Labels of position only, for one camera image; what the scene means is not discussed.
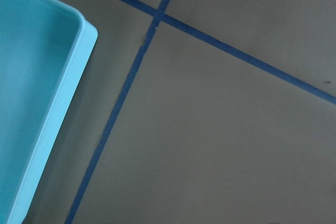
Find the turquoise plastic bin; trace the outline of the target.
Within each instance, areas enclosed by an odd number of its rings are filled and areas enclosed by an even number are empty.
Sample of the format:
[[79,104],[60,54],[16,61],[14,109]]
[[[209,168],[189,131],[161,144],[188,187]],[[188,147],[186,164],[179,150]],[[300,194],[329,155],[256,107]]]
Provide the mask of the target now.
[[22,223],[98,37],[58,0],[1,0],[1,223]]

